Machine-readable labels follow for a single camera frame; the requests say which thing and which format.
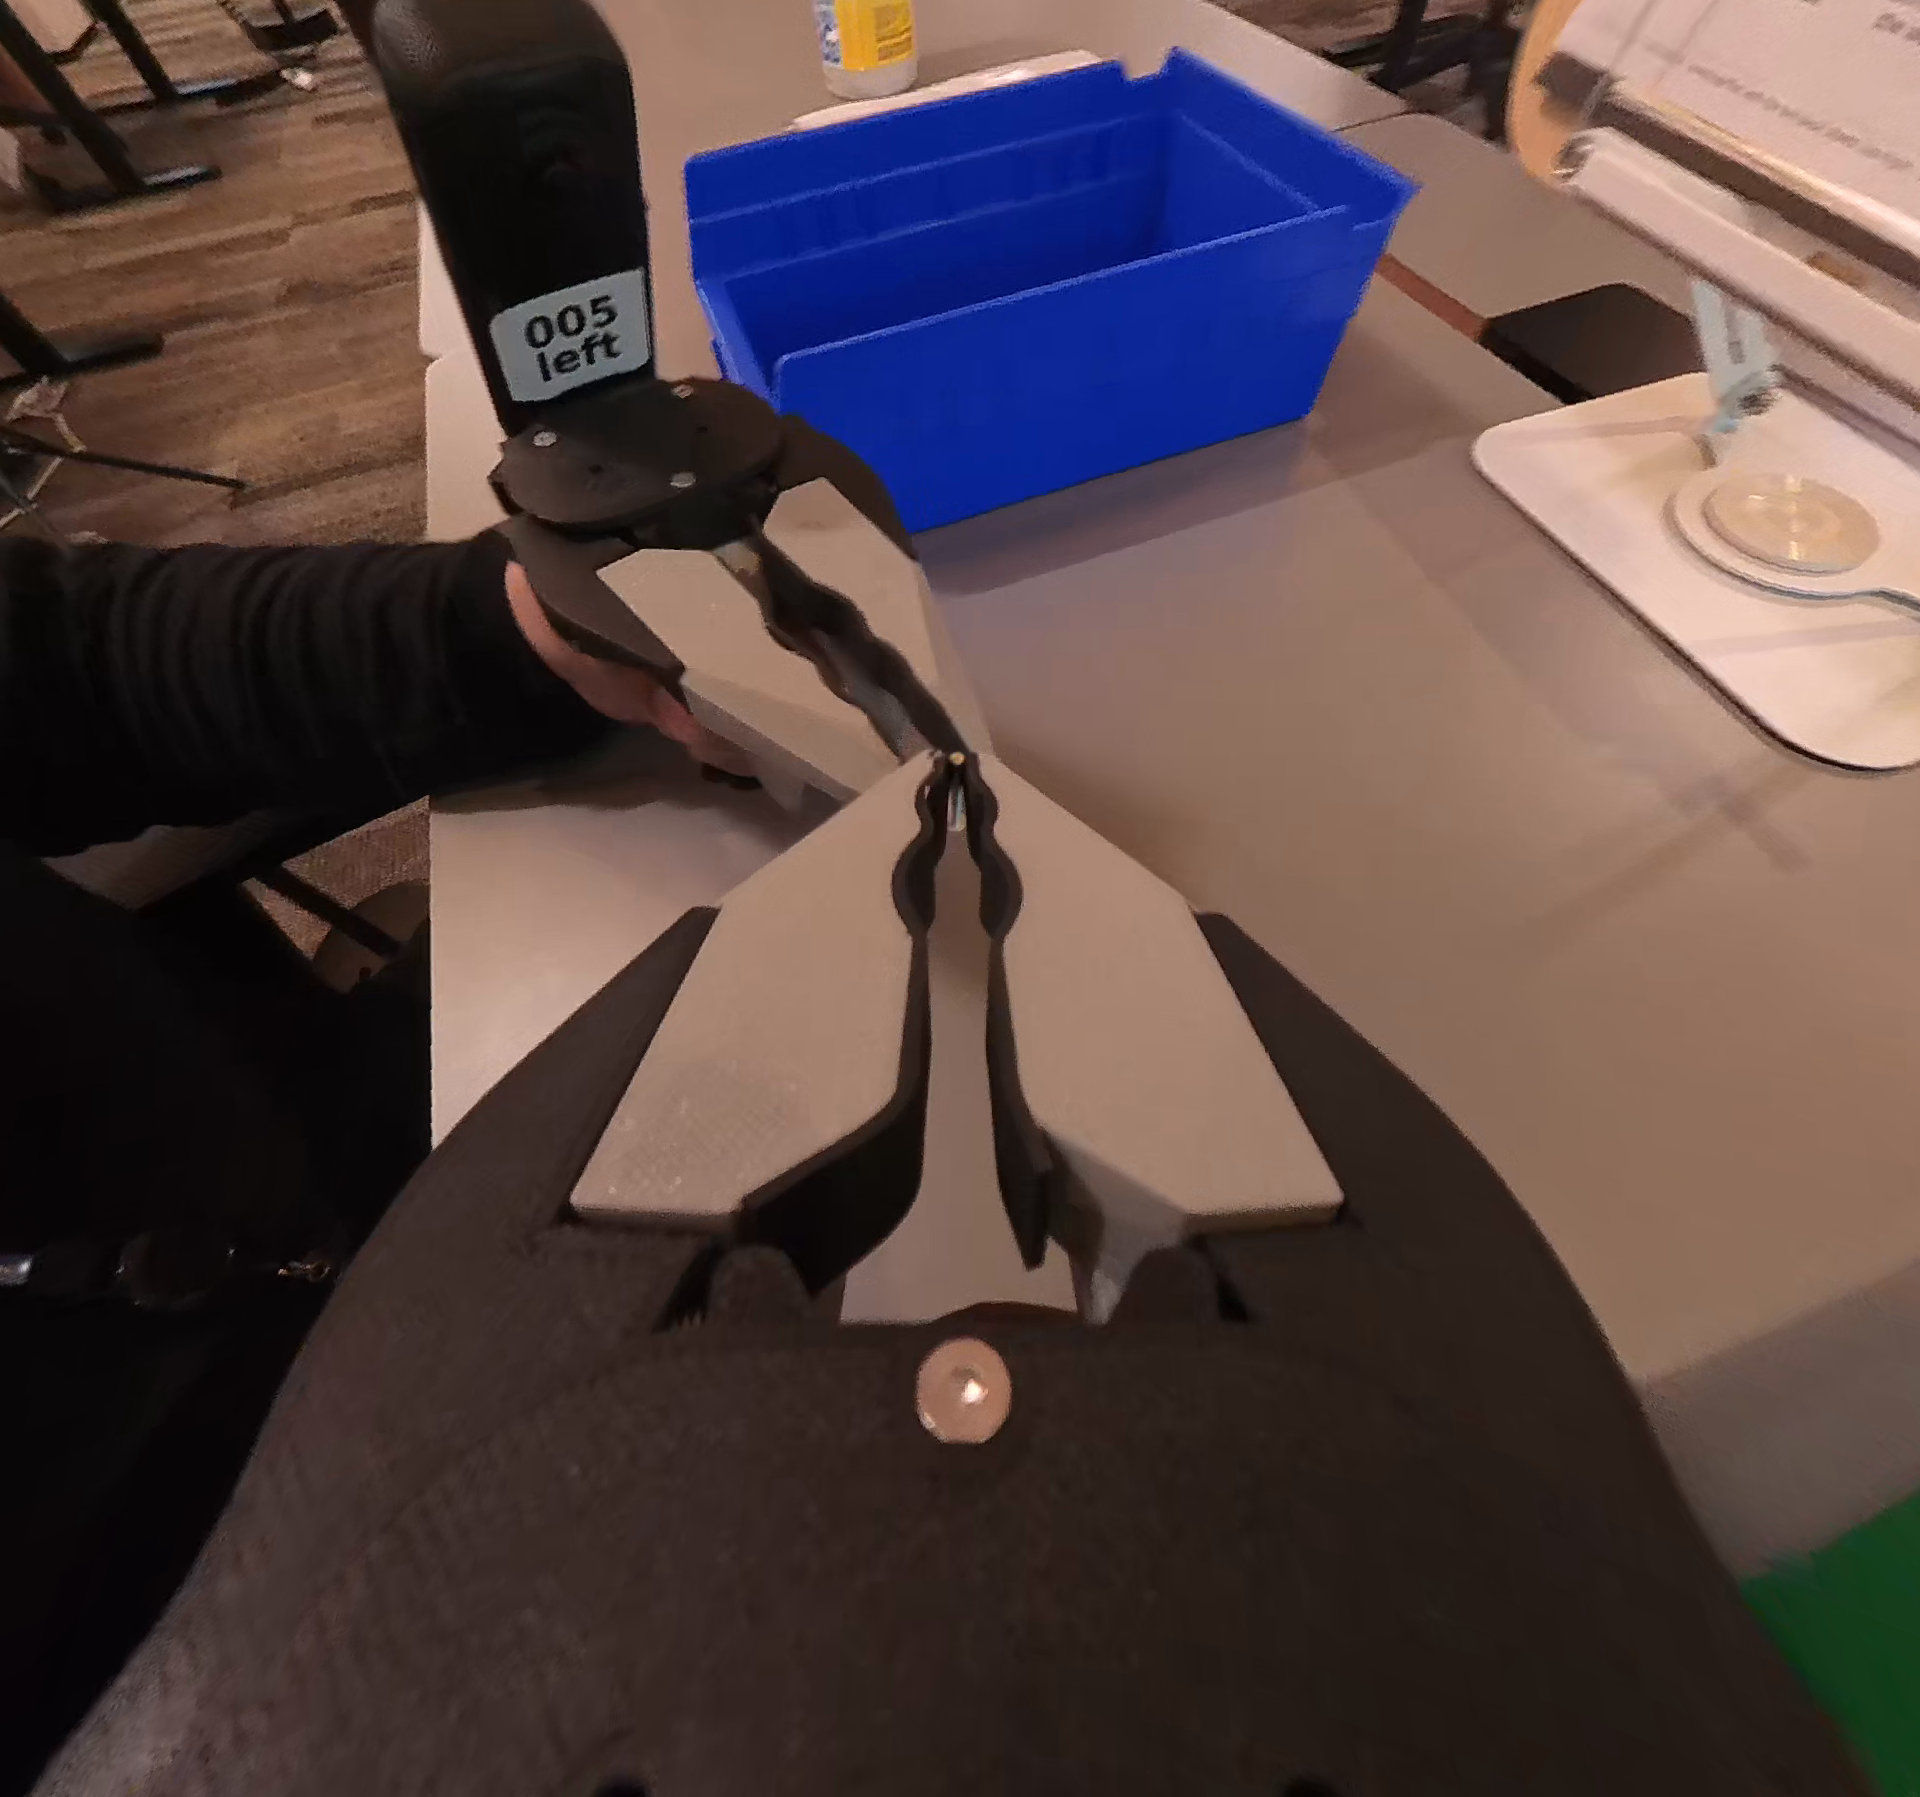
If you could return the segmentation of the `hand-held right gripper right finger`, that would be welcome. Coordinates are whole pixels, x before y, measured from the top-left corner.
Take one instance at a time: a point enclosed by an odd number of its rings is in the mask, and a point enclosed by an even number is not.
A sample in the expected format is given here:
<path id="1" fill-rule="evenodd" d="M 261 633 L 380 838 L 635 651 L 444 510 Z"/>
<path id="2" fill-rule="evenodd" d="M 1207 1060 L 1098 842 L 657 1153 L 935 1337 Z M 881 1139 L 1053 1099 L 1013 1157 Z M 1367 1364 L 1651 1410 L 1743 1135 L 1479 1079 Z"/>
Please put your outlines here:
<path id="1" fill-rule="evenodd" d="M 986 1085 L 1015 1249 L 1107 1324 L 1138 1265 L 1343 1207 L 1184 897 L 995 758 L 966 768 Z"/>

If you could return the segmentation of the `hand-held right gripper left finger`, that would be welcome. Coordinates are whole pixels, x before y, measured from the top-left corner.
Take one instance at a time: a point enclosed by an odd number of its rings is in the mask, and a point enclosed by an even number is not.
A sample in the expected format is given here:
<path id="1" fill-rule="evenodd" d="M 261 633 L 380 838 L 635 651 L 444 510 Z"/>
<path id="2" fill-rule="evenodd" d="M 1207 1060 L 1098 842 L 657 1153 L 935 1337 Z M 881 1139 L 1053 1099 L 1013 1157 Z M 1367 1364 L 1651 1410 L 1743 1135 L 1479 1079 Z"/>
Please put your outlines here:
<path id="1" fill-rule="evenodd" d="M 946 754 L 913 758 L 722 898 L 574 1218 L 776 1249 L 810 1294 L 897 1230 L 924 1171 L 952 784 Z"/>

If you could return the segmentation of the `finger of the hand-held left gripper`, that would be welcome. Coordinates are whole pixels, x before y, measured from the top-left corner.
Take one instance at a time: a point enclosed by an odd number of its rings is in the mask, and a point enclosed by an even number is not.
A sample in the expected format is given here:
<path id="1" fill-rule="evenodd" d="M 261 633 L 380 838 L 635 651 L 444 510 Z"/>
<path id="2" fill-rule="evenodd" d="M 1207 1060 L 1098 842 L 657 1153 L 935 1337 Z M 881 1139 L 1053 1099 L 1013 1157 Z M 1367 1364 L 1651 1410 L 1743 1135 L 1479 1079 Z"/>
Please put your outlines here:
<path id="1" fill-rule="evenodd" d="M 851 802 L 931 752 L 905 705 L 807 624 L 768 619 L 768 586 L 712 551 L 629 551 L 598 583 L 678 666 L 688 713 L 779 802 Z"/>
<path id="2" fill-rule="evenodd" d="M 992 754 L 973 682 L 918 558 L 829 480 L 783 489 L 759 523 L 772 619 L 815 648 L 881 733 Z"/>

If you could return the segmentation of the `blue plastic bin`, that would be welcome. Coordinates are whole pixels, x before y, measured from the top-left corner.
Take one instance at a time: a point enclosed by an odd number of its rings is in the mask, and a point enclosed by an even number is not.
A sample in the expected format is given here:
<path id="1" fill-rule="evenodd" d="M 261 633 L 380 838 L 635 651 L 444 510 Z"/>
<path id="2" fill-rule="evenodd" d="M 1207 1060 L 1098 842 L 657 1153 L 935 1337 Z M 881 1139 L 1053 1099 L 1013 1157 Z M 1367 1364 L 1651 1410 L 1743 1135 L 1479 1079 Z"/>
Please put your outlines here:
<path id="1" fill-rule="evenodd" d="M 1307 416 L 1413 193 L 1184 52 L 684 163 L 722 376 L 911 532 Z"/>

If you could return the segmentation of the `green plastic bin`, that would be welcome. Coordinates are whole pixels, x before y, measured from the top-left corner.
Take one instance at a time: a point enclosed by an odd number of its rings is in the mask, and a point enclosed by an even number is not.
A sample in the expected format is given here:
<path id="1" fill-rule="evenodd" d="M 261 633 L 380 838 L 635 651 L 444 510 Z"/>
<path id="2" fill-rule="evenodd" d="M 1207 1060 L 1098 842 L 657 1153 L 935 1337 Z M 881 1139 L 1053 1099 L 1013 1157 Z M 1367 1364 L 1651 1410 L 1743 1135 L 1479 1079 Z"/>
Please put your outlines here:
<path id="1" fill-rule="evenodd" d="M 1916 1793 L 1916 1498 L 1739 1585 L 1878 1793 Z"/>

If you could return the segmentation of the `person's left forearm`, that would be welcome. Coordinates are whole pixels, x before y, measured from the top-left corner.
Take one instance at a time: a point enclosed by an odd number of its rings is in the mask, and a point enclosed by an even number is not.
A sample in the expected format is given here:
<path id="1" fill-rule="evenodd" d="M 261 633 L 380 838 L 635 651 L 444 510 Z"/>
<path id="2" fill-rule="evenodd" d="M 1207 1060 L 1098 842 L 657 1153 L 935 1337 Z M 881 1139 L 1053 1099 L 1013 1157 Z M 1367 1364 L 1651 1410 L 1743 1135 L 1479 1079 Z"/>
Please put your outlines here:
<path id="1" fill-rule="evenodd" d="M 509 607 L 509 548 L 2 539 L 2 842 L 374 818 L 608 735 Z"/>

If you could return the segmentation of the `person's left hand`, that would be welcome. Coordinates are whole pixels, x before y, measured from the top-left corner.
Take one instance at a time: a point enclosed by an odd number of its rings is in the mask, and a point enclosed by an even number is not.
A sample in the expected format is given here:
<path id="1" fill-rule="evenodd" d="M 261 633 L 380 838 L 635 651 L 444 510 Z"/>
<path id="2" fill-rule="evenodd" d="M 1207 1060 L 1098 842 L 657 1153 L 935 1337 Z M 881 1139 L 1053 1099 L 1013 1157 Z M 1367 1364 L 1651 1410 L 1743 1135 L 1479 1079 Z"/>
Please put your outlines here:
<path id="1" fill-rule="evenodd" d="M 518 562 L 503 563 L 503 596 L 515 628 L 532 655 L 592 713 L 612 725 L 660 733 L 691 754 L 710 776 L 758 781 L 754 761 L 727 737 L 698 721 L 698 717 L 660 678 L 641 673 L 638 666 L 588 655 L 565 640 L 549 621 L 532 583 L 527 580 L 527 570 Z"/>

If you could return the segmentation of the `person's black clothed body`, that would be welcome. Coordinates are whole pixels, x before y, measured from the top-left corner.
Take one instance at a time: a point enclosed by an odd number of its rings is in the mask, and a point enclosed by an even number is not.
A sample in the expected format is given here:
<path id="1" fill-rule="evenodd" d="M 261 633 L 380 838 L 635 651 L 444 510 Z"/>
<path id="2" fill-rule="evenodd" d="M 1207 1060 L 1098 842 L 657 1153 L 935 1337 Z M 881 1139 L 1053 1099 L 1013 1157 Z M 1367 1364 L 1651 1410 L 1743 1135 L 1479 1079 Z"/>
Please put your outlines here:
<path id="1" fill-rule="evenodd" d="M 234 883 L 2 849 L 2 1793 L 194 1566 L 429 1152 L 425 930 L 349 989 Z"/>

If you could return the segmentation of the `white document stand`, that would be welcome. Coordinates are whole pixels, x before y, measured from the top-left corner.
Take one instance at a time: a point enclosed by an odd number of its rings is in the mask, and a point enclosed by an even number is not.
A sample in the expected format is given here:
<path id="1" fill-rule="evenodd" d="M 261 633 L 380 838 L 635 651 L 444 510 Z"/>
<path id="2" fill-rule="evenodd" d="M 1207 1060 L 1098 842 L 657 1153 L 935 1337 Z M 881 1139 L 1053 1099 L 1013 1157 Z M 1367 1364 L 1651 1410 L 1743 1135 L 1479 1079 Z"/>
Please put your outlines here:
<path id="1" fill-rule="evenodd" d="M 1479 477 L 1786 752 L 1916 768 L 1916 220 L 1598 81 L 1559 185 L 1693 284 L 1693 369 Z"/>

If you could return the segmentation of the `black flat pad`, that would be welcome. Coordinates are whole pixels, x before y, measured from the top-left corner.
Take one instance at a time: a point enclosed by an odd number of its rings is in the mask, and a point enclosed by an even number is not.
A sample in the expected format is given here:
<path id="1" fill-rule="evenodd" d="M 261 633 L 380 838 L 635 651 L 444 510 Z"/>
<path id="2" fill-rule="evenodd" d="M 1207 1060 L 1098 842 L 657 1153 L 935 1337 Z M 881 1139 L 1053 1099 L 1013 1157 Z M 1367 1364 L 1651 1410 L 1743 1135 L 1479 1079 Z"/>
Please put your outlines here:
<path id="1" fill-rule="evenodd" d="M 1701 369 L 1693 312 L 1617 282 L 1488 320 L 1475 344 L 1557 405 Z"/>

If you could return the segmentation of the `wooden backing board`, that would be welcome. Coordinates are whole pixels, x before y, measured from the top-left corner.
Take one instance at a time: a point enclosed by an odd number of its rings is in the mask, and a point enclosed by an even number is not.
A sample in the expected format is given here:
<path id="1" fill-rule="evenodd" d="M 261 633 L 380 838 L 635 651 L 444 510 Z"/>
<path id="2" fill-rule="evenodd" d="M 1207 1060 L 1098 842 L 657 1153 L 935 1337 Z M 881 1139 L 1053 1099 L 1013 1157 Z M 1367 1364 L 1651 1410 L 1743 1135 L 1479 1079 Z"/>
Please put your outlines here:
<path id="1" fill-rule="evenodd" d="M 1578 99 L 1598 81 L 1595 75 L 1578 75 L 1574 96 L 1557 93 L 1551 81 L 1559 38 L 1578 7 L 1583 0 L 1531 0 L 1516 61 L 1510 65 L 1504 144 L 1536 183 L 1551 183 L 1557 178 L 1557 158 L 1569 142 L 1569 134 L 1578 125 Z"/>

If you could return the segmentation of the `printed instruction sheet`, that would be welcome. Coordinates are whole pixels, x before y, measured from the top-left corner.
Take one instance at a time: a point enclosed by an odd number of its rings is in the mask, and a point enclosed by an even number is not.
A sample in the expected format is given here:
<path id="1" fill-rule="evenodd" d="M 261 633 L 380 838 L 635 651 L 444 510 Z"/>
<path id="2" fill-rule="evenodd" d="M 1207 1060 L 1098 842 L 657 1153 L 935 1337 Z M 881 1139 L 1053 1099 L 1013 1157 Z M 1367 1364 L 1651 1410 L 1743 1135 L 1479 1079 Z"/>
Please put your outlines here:
<path id="1" fill-rule="evenodd" d="M 1916 0 L 1583 0 L 1553 52 L 1916 217 Z"/>

